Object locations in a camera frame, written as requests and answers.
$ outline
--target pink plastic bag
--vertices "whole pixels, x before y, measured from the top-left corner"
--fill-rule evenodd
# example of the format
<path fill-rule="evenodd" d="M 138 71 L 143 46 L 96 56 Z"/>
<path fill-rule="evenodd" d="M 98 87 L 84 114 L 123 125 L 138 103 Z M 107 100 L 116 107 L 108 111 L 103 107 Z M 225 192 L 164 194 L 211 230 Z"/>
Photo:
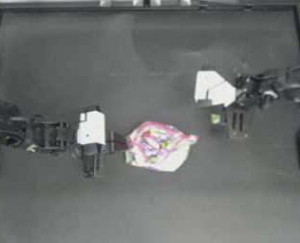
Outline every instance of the pink plastic bag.
<path fill-rule="evenodd" d="M 155 121 L 144 122 L 128 136 L 126 162 L 136 167 L 175 171 L 187 158 L 198 137 Z"/>

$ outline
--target cable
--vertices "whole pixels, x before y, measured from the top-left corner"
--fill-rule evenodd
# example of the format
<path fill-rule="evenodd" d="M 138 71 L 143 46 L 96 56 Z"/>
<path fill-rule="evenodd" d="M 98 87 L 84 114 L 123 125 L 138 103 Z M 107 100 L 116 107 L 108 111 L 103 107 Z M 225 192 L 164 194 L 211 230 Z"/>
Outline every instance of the cable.
<path fill-rule="evenodd" d="M 257 79 L 258 81 L 263 81 L 263 80 L 269 80 L 269 79 L 275 79 L 279 77 L 286 76 L 287 74 L 291 74 L 293 72 L 300 71 L 300 65 L 297 65 L 295 67 L 290 68 L 283 74 L 279 75 L 269 75 L 269 76 L 253 76 L 254 79 Z"/>

